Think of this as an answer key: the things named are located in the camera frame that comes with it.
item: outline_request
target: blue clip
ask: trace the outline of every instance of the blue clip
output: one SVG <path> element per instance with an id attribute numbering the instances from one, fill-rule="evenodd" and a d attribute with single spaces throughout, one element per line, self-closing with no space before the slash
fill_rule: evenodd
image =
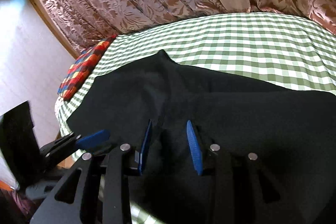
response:
<path id="1" fill-rule="evenodd" d="M 151 134 L 152 134 L 152 121 L 149 120 L 148 126 L 146 129 L 145 137 L 143 139 L 140 153 L 139 153 L 139 163 L 138 163 L 138 171 L 139 174 L 142 175 L 142 171 L 144 169 L 146 160 L 147 160 L 147 155 L 148 155 L 148 150 L 149 150 L 149 145 L 150 145 L 150 139 L 151 139 Z"/>
<path id="2" fill-rule="evenodd" d="M 102 142 L 109 140 L 109 138 L 110 138 L 110 132 L 106 129 L 103 129 L 90 136 L 86 136 L 77 140 L 75 148 L 82 150 L 94 148 L 100 145 Z"/>
<path id="3" fill-rule="evenodd" d="M 193 125 L 190 120 L 187 121 L 187 138 L 190 148 L 191 157 L 193 159 L 194 169 L 200 176 L 203 172 L 203 154 L 197 141 Z"/>

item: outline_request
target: bed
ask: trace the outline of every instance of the bed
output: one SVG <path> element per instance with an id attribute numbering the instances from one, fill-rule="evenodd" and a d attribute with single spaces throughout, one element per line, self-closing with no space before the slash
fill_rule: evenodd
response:
<path id="1" fill-rule="evenodd" d="M 336 37 L 311 20 L 273 13 L 200 17 L 118 36 L 70 101 L 58 98 L 61 135 L 96 77 L 164 49 L 172 60 L 243 75 L 293 90 L 336 95 Z M 78 159 L 82 151 L 74 154 Z M 132 204 L 134 223 L 160 223 Z"/>

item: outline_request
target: silver rivet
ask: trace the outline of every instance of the silver rivet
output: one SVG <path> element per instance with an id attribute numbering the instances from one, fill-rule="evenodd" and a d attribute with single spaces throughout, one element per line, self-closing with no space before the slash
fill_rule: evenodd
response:
<path id="1" fill-rule="evenodd" d="M 248 157 L 250 160 L 256 160 L 258 158 L 258 155 L 256 153 L 249 153 Z"/>
<path id="2" fill-rule="evenodd" d="M 89 160 L 92 157 L 92 155 L 90 153 L 84 153 L 82 155 L 82 159 L 83 160 Z"/>
<path id="3" fill-rule="evenodd" d="M 131 148 L 131 146 L 128 143 L 124 143 L 120 146 L 120 149 L 123 150 L 123 151 L 127 151 L 130 148 Z"/>
<path id="4" fill-rule="evenodd" d="M 212 151 L 218 151 L 219 149 L 221 149 L 221 147 L 218 144 L 214 143 L 214 144 L 210 145 L 210 149 Z"/>

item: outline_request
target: colorful patterned pillow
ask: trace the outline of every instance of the colorful patterned pillow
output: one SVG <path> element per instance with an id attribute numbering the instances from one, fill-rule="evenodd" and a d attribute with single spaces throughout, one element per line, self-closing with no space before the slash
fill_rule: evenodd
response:
<path id="1" fill-rule="evenodd" d="M 70 100 L 76 91 L 83 85 L 86 78 L 95 68 L 106 49 L 116 37 L 116 34 L 112 35 L 82 52 L 76 62 L 68 70 L 67 77 L 65 77 L 58 89 L 58 95 L 63 97 L 63 100 Z"/>

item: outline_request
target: black cloth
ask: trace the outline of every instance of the black cloth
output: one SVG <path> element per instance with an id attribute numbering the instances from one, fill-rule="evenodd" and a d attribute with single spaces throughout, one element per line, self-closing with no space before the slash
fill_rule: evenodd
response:
<path id="1" fill-rule="evenodd" d="M 75 134 L 108 129 L 112 140 L 136 144 L 153 121 L 130 198 L 166 223 L 204 223 L 208 211 L 211 181 L 193 168 L 189 119 L 234 155 L 258 154 L 312 223 L 336 184 L 335 106 L 331 93 L 179 65 L 159 51 L 97 77 L 67 122 Z"/>

